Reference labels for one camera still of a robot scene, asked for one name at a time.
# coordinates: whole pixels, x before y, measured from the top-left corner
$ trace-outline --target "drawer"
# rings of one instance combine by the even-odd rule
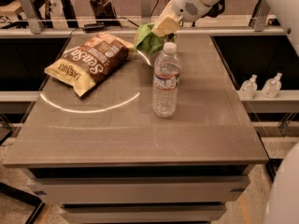
[[[31,190],[48,204],[198,203],[235,201],[249,184],[242,176],[36,179]]]
[[[224,205],[155,205],[96,208],[65,208],[61,216],[69,223],[185,223],[218,220]]]

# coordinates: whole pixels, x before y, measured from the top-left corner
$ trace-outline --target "water bottle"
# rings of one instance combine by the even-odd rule
[[[254,93],[258,89],[256,84],[256,75],[252,75],[249,80],[245,80],[240,88],[240,96],[244,100],[251,100]]]
[[[180,58],[177,54],[177,44],[166,42],[163,51],[155,60],[152,85],[152,106],[159,117],[168,118],[176,111],[179,75]]]
[[[281,89],[281,79],[282,74],[278,73],[274,78],[269,78],[263,88],[262,94],[268,98],[274,98],[277,96],[278,92]]]

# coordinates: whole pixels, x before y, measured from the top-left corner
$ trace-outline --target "bottle label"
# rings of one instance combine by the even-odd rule
[[[179,75],[170,78],[158,77],[157,75],[154,75],[153,84],[162,90],[173,90],[179,84]]]

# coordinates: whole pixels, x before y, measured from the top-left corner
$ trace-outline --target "bottle cap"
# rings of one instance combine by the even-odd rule
[[[281,79],[281,76],[282,76],[282,73],[278,73],[278,74],[275,76],[275,79],[280,80],[280,79]]]
[[[251,82],[255,82],[256,77],[257,77],[256,75],[252,75],[251,78],[250,78],[250,81],[251,81]]]
[[[165,42],[163,50],[167,53],[175,53],[177,51],[177,44],[173,42]]]

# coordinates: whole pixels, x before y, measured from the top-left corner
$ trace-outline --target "brown snack bag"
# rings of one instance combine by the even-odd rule
[[[62,58],[45,69],[45,73],[73,86],[81,97],[115,71],[132,48],[133,44],[101,32],[64,53]]]

